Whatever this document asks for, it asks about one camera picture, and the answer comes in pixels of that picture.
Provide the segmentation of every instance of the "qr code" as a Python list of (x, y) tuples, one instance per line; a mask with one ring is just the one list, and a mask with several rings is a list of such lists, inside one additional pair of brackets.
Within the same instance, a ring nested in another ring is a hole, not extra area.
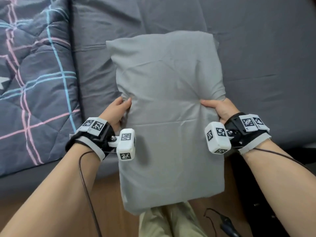
[(263, 122), (258, 117), (253, 118), (258, 125), (264, 125)]
[(213, 134), (212, 131), (209, 131), (207, 134), (207, 139), (210, 141), (211, 139), (213, 139)]
[(130, 153), (120, 153), (121, 159), (132, 159)]
[(216, 128), (216, 131), (219, 136), (226, 136), (225, 130), (223, 128)]
[(245, 126), (254, 126), (255, 124), (252, 122), (252, 119), (247, 118), (247, 119), (242, 119), (242, 122), (244, 123)]
[(132, 133), (122, 134), (121, 141), (129, 141), (132, 138)]
[(94, 120), (86, 120), (82, 126), (90, 126)]
[(103, 126), (104, 126), (103, 123), (96, 121), (96, 122), (93, 123), (93, 125), (92, 125), (91, 128), (92, 128), (92, 129), (95, 129), (95, 130), (97, 130), (97, 131), (101, 131), (102, 128), (103, 128)]
[(217, 151), (215, 151), (214, 153), (218, 153), (218, 154), (224, 154), (226, 151), (225, 149), (218, 149)]

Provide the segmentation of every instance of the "metal bolt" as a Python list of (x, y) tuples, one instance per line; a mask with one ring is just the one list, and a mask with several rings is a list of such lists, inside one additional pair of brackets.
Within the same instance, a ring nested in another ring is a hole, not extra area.
[(111, 136), (111, 142), (116, 141), (116, 137), (115, 136)]

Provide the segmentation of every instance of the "person's left hand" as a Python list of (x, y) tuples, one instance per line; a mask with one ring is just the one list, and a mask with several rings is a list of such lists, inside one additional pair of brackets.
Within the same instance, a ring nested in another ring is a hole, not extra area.
[(120, 129), (121, 118), (131, 105), (132, 98), (123, 102), (123, 98), (119, 97), (113, 101), (99, 117), (106, 120), (116, 132)]

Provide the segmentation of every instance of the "person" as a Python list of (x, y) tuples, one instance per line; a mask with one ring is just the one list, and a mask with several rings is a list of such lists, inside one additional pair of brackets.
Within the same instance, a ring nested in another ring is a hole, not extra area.
[[(225, 123), (240, 111), (229, 100), (201, 100), (205, 107), (215, 108), (220, 122)], [(115, 131), (120, 119), (132, 105), (117, 98), (100, 118), (107, 120)], [(271, 140), (258, 148), (287, 155)], [(33, 194), (15, 213), (0, 233), (0, 237), (63, 236), (71, 219), (86, 204), (79, 171), (79, 157), (91, 151), (81, 144), (74, 144), (65, 157), (38, 186)], [(282, 156), (251, 150), (243, 155), (268, 203), (291, 237), (316, 236), (316, 177), (307, 169)], [(96, 177), (100, 159), (95, 153), (82, 158), (82, 172), (90, 192)], [(140, 215), (141, 237), (190, 236), (205, 237), (188, 203), (167, 206), (171, 226), (160, 207)]]

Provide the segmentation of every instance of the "gray pillow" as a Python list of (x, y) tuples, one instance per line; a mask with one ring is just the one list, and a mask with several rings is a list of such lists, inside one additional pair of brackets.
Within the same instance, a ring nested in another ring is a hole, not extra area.
[(204, 128), (218, 121), (200, 99), (224, 99), (213, 35), (199, 31), (106, 42), (116, 82), (132, 107), (136, 156), (119, 163), (124, 207), (132, 214), (224, 190), (224, 157), (208, 151)]

